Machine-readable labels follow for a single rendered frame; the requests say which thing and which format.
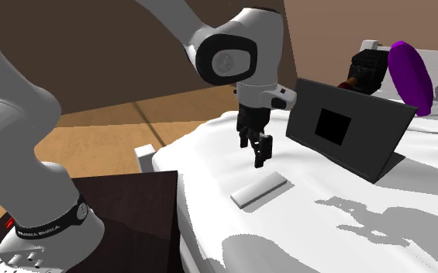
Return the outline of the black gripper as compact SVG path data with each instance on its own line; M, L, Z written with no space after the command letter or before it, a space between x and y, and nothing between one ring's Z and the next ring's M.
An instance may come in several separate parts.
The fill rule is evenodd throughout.
M251 108L239 104L236 130L240 132L240 147L248 147L247 134L250 130L260 132L251 140L255 153L254 167L261 168L264 162L272 158L273 137L264 134L264 128L270 121L271 110L268 108Z

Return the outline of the white bed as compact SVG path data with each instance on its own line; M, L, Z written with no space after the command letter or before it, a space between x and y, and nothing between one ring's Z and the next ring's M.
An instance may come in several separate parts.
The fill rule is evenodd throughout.
M236 112L159 149L156 171L178 173L186 273L438 273L438 51L420 50L433 83L428 116L395 148L405 158L372 184L286 136L274 110L272 158L253 165ZM273 172L288 182L239 209L230 194Z

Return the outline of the dark brown robot stand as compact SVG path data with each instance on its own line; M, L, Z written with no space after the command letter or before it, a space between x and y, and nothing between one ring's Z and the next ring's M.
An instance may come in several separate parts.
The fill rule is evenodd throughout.
M185 273L176 171L76 178L105 224L97 250L67 273Z

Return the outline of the dark grey open laptop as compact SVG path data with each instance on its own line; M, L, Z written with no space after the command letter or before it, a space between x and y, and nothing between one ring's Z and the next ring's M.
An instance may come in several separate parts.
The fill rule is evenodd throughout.
M286 136L374 184L405 157L395 152L414 106L298 78Z

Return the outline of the purple round cushion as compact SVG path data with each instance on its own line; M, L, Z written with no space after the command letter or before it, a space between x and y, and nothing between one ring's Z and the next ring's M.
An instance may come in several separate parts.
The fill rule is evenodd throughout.
M397 41L388 53L388 69L402 101L415 106L417 116L428 116L433 106L433 83L417 50Z

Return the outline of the flat white rectangular slab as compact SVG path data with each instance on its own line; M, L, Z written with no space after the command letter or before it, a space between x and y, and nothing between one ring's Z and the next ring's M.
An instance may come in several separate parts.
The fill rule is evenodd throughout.
M285 177L275 171L236 190L230 194L230 198L239 209L243 209L287 182Z

